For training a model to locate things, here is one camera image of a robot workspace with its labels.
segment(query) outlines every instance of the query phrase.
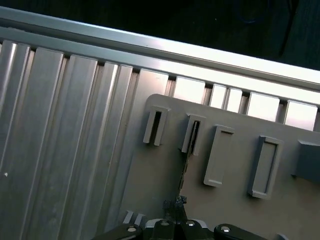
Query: metal ridge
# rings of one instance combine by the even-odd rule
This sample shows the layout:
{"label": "metal ridge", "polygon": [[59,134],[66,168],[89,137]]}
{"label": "metal ridge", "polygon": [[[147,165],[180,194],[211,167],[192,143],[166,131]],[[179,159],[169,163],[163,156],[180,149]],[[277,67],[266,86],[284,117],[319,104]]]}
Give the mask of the metal ridge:
{"label": "metal ridge", "polygon": [[192,44],[0,7],[0,26],[320,90],[320,71]]}

